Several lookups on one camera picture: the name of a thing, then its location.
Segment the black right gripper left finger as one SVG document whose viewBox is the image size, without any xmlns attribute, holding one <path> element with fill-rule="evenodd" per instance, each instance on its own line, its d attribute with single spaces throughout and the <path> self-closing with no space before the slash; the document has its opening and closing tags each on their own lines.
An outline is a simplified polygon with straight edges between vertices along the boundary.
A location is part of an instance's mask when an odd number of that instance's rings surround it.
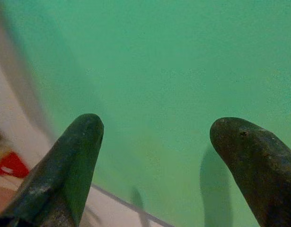
<svg viewBox="0 0 291 227">
<path fill-rule="evenodd" d="M 98 115 L 77 117 L 0 213 L 0 227 L 79 226 L 103 135 Z"/>
</svg>

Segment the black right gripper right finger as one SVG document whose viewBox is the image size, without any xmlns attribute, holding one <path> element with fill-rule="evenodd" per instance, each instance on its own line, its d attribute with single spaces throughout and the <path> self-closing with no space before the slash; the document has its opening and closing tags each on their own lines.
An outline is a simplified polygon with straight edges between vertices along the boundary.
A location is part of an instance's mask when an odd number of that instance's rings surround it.
<svg viewBox="0 0 291 227">
<path fill-rule="evenodd" d="M 272 132 L 237 117 L 210 127 L 210 141 L 261 227 L 291 227 L 291 149 Z"/>
</svg>

